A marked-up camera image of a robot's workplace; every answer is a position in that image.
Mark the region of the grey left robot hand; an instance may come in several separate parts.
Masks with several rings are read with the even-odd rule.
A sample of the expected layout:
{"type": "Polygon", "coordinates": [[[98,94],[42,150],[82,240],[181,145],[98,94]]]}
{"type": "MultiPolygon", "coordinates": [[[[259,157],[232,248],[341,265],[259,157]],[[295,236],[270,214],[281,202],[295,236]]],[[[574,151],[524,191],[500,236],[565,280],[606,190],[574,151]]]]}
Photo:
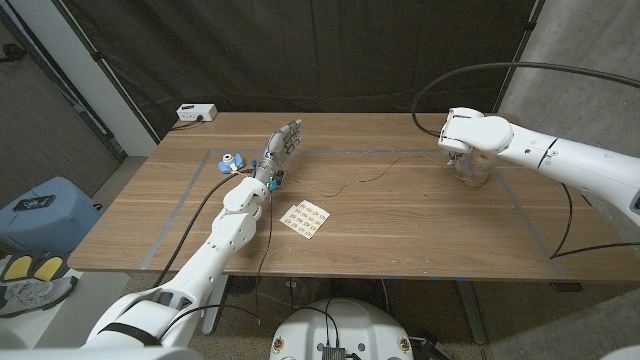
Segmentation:
{"type": "Polygon", "coordinates": [[[275,131],[267,141],[262,158],[252,175],[253,178],[267,184],[269,180],[285,167],[287,158],[303,140],[300,134],[302,120],[294,120],[275,131]]]}

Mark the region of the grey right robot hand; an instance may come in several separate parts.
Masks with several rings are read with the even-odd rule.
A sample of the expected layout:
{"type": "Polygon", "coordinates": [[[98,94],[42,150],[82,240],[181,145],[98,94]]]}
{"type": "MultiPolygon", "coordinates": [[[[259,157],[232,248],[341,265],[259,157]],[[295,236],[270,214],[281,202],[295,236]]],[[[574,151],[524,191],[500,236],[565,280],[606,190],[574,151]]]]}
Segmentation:
{"type": "Polygon", "coordinates": [[[453,165],[462,182],[470,187],[480,187],[482,180],[476,169],[474,153],[448,153],[448,165],[453,165]]]}

